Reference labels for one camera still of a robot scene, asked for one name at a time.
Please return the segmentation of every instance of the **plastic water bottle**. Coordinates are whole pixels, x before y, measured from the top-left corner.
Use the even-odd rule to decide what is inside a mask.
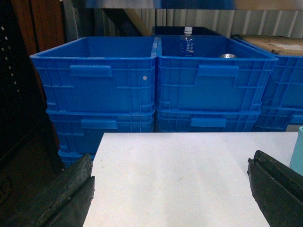
[[[192,57],[194,56],[194,37],[191,35],[192,27],[184,28],[184,35],[180,38],[179,56]]]

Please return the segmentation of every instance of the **metal bowl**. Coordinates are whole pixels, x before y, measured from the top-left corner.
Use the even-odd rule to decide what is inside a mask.
[[[220,58],[237,58],[237,56],[231,53],[225,53],[220,55]]]

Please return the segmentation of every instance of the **cardboard box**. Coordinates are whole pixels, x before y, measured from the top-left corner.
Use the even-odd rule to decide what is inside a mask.
[[[241,35],[240,38],[276,55],[303,56],[303,39],[264,35]]]
[[[37,133],[0,170],[0,221],[6,220],[55,177],[42,136]]]

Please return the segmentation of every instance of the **light blue cup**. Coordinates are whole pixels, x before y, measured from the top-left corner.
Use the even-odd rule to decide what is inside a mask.
[[[297,173],[303,175],[303,127],[300,127],[298,131],[298,139],[294,147],[290,167]]]

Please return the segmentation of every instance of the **crate handle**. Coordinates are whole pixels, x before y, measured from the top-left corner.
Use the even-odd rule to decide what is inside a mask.
[[[116,120],[81,120],[81,128],[83,129],[118,129]]]
[[[290,124],[303,124],[303,115],[294,114],[290,119]]]
[[[196,118],[193,117],[190,122],[192,127],[225,128],[225,118]]]
[[[112,77],[112,69],[109,65],[71,65],[73,77]]]
[[[235,65],[199,65],[198,76],[203,77],[237,77],[239,67]]]

